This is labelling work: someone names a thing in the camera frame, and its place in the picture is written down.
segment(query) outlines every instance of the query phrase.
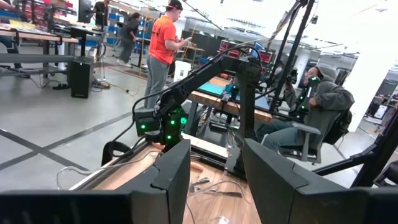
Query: robotic arm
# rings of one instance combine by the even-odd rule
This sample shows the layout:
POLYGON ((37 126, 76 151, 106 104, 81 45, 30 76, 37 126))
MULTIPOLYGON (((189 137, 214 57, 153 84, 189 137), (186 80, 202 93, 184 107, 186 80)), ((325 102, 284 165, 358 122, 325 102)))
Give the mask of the robotic arm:
POLYGON ((134 111, 133 119, 136 122, 137 135, 165 145, 165 151, 168 151, 182 139, 183 125, 187 122, 181 104, 191 92, 213 77, 220 73, 229 73, 238 79, 241 91, 241 126, 239 134, 236 135, 236 142, 242 146, 244 138, 255 139, 254 98, 255 87, 261 77, 261 66, 258 61, 246 62, 228 57, 224 53, 163 92, 154 109, 134 111))

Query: person's hand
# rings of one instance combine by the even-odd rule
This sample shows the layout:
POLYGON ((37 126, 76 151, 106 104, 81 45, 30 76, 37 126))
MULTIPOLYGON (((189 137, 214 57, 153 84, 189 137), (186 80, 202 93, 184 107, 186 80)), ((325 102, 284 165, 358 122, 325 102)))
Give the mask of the person's hand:
POLYGON ((180 44, 181 44, 181 47, 187 46, 188 45, 188 41, 184 40, 184 39, 181 39, 180 40, 180 44))
POLYGON ((314 107, 318 106, 317 101, 315 100, 314 97, 310 99, 309 104, 310 104, 310 108, 314 108, 314 107))

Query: person in background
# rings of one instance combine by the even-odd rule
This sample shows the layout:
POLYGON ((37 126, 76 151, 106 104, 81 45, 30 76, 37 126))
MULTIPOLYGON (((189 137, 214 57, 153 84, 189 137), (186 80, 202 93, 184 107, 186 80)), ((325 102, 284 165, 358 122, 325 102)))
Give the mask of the person in background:
MULTIPOLYGON (((145 96, 162 91, 166 84, 170 64, 173 62, 175 50, 187 45, 188 41, 175 38, 175 26, 182 12, 181 2, 171 0, 166 6, 165 15, 157 19, 152 28, 149 53, 147 58, 148 79, 145 96)), ((146 98, 145 108, 153 108, 158 96, 146 98)))
MULTIPOLYGON (((320 135, 310 135, 309 146, 316 149, 322 143, 340 111, 348 110, 354 104, 354 98, 349 91, 334 83, 337 76, 334 70, 312 67, 304 76, 304 85, 308 84, 308 79, 312 76, 317 76, 321 81, 314 88, 314 94, 310 98, 310 112, 304 118, 304 124, 317 128, 321 132, 320 135)), ((290 107, 289 115, 294 116, 300 102, 297 101, 292 84, 286 85, 285 99, 290 107)), ((275 118, 257 131, 258 141, 261 141, 265 134, 268 136, 262 144, 273 151, 278 151, 280 146, 302 146, 305 139, 304 132, 294 128, 292 122, 275 118)))
MULTIPOLYGON (((96 2, 94 5, 94 9, 91 11, 91 13, 95 14, 95 25, 99 28, 102 29, 102 37, 103 37, 103 42, 106 42, 106 33, 108 33, 108 4, 111 2, 111 0, 104 0, 104 1, 99 1, 96 2)), ((90 49, 89 54, 92 54, 94 52, 94 47, 90 49)))
POLYGON ((123 50, 120 53, 118 64, 126 67, 130 67, 128 64, 132 49, 134 48, 134 43, 137 41, 137 31, 139 26, 139 21, 141 15, 135 12, 129 17, 129 20, 123 25, 121 30, 121 42, 123 45, 123 50))
MULTIPOLYGON (((8 4, 5 1, 0 0, 0 9, 7 9, 12 11, 15 7, 11 4, 8 4)), ((0 35, 0 43, 4 44, 7 48, 7 53, 9 54, 19 54, 18 46, 15 42, 12 41, 11 37, 0 35)), ((14 67, 16 69, 22 68, 21 63, 14 63, 14 67)), ((30 75, 21 75, 22 78, 30 78, 30 75)))

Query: black bag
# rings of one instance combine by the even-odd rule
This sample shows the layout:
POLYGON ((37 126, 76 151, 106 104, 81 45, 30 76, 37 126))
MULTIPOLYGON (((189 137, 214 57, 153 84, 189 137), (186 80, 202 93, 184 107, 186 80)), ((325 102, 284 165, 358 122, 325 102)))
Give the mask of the black bag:
POLYGON ((353 115, 351 114, 351 111, 349 109, 340 113, 340 115, 337 117, 336 121, 330 128, 328 134, 323 139, 323 142, 331 145, 335 144, 337 140, 339 140, 341 137, 349 132, 348 127, 351 123, 352 118, 353 115))

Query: gray hoodie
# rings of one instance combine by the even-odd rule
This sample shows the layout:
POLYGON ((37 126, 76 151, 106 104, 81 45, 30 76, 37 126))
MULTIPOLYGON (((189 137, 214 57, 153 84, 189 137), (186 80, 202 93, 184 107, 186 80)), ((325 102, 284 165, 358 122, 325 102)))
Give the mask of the gray hoodie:
MULTIPOLYGON (((314 88, 312 97, 315 97, 317 108, 311 109, 304 118, 304 124, 319 129, 321 135, 310 135, 310 147, 317 148, 327 132, 335 122, 340 112, 349 109, 354 104, 354 97, 342 86, 334 83, 336 72, 330 68, 318 67, 321 73, 321 82, 314 88)), ((285 99, 290 111, 296 110, 296 94, 294 89, 285 91, 285 99)), ((299 141, 304 140, 304 132, 297 133, 299 141)))

